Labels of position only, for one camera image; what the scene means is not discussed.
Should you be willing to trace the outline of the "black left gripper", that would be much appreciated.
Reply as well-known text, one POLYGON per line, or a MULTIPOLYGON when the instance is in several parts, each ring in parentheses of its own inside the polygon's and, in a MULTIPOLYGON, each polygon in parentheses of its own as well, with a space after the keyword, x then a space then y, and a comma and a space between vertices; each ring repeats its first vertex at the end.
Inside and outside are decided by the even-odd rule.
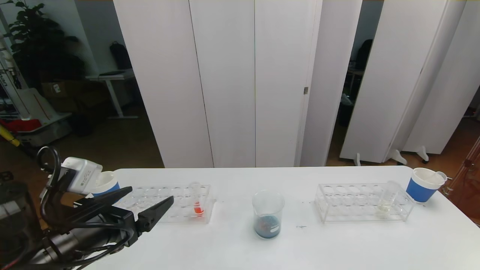
POLYGON ((49 258, 105 258, 150 232, 174 203, 171 195, 140 212, 136 221, 130 210, 113 205, 132 190, 119 188, 72 206, 49 203, 49 258))

